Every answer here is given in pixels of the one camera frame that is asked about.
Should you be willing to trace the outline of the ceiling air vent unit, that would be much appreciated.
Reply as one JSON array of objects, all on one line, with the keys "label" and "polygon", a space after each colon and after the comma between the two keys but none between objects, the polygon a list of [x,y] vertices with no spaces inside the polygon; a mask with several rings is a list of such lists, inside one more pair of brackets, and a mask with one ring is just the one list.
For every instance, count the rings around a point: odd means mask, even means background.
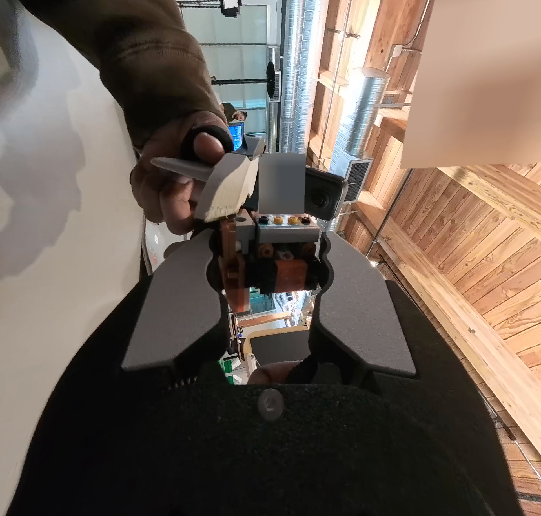
[{"label": "ceiling air vent unit", "polygon": [[347,193],[344,198],[344,203],[354,203],[357,201],[365,186],[372,163],[372,158],[352,158],[348,161],[344,174],[344,178],[347,182]]}]

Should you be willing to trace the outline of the person's left hand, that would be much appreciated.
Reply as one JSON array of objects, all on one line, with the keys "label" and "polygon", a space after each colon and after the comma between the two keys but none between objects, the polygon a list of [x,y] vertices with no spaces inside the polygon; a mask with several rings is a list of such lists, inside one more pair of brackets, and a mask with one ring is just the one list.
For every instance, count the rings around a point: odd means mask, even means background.
[{"label": "person's left hand", "polygon": [[152,164],[155,158],[193,160],[182,149],[185,137],[193,129],[219,127],[229,134],[223,119],[200,111],[185,118],[173,119],[153,132],[140,150],[140,159],[130,173],[132,195],[153,223],[166,223],[169,231],[183,235],[193,230],[196,198],[203,184],[182,174],[174,174]]}]

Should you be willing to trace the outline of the person's right hand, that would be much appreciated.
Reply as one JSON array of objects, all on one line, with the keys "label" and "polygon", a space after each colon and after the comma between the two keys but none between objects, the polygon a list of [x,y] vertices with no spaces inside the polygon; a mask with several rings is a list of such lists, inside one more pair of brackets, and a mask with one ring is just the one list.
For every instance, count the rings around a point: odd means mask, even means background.
[{"label": "person's right hand", "polygon": [[287,361],[261,366],[251,373],[247,384],[283,384],[289,373],[300,363],[300,361]]}]

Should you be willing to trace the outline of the silver ventilation duct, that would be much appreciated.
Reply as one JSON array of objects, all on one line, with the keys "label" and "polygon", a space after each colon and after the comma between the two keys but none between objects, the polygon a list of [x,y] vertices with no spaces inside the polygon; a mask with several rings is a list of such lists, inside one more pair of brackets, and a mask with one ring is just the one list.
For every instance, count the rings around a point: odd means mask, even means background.
[{"label": "silver ventilation duct", "polygon": [[286,0],[279,148],[307,154],[329,0]]}]

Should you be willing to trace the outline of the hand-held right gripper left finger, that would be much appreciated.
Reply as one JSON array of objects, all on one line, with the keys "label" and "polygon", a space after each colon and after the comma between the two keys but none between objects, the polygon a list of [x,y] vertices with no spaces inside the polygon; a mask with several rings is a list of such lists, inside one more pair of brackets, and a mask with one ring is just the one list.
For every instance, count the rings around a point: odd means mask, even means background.
[{"label": "hand-held right gripper left finger", "polygon": [[171,366],[221,319],[220,297],[207,279],[213,231],[203,231],[164,260],[152,276],[122,368]]}]

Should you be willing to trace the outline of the colourful toy brick build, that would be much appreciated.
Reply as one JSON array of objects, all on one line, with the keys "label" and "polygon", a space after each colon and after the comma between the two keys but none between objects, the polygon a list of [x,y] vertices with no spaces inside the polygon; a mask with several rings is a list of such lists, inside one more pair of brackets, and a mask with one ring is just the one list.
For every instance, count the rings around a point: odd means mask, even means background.
[{"label": "colourful toy brick build", "polygon": [[221,219],[218,236],[221,277],[233,313],[250,309],[251,289],[274,295],[317,288],[321,229],[312,216],[242,208]]}]

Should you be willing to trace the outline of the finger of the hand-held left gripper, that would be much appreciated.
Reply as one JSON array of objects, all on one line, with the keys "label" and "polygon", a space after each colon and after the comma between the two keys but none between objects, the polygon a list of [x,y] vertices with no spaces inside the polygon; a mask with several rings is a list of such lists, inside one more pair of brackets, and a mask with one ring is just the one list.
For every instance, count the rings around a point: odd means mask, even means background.
[{"label": "finger of the hand-held left gripper", "polygon": [[253,194],[258,167],[259,156],[225,154],[202,189],[194,219],[209,223],[235,215]]},{"label": "finger of the hand-held left gripper", "polygon": [[178,158],[155,157],[150,161],[151,165],[179,174],[187,178],[207,182],[213,173],[213,167],[196,161],[188,161]]}]

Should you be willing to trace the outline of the black floor lamp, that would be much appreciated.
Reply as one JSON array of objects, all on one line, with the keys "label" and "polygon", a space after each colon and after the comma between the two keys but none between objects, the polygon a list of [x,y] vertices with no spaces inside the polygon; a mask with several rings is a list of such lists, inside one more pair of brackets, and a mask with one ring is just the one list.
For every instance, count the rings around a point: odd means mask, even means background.
[{"label": "black floor lamp", "polygon": [[266,68],[266,76],[264,78],[253,79],[216,79],[211,78],[213,86],[244,86],[244,85],[263,85],[265,86],[267,97],[271,103],[281,102],[281,80],[282,72],[275,68],[274,64],[269,61]]}]

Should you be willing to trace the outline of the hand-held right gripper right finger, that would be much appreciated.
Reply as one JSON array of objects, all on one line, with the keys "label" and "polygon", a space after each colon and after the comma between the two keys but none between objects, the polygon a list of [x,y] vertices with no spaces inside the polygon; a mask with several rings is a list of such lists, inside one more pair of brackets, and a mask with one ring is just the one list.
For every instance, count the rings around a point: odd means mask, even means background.
[{"label": "hand-held right gripper right finger", "polygon": [[335,344],[370,371],[416,375],[416,366],[386,281],[371,262],[336,233],[323,232],[320,291],[311,336]]}]

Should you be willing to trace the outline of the wide silver duct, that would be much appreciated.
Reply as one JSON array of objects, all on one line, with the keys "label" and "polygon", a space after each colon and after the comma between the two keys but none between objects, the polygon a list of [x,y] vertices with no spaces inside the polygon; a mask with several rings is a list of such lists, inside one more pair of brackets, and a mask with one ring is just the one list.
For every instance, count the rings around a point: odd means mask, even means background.
[{"label": "wide silver duct", "polygon": [[362,158],[389,84],[390,75],[374,67],[356,67],[349,76],[329,171],[345,175],[346,163]]}]

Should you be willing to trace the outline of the grey desk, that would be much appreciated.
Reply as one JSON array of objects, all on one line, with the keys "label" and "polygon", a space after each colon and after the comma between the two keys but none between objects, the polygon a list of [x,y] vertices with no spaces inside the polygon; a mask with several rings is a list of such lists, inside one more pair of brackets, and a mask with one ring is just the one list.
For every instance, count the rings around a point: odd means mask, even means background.
[{"label": "grey desk", "polygon": [[59,377],[139,279],[134,164],[97,69],[1,0],[1,515]]}]

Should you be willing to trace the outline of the person's left forearm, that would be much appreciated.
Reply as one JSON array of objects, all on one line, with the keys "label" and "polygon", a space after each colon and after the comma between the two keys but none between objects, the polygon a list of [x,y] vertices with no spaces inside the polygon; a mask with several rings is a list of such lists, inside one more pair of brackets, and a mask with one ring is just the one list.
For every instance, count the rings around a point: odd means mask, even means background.
[{"label": "person's left forearm", "polygon": [[175,119],[225,123],[202,49],[176,0],[19,0],[95,66],[137,148]]}]

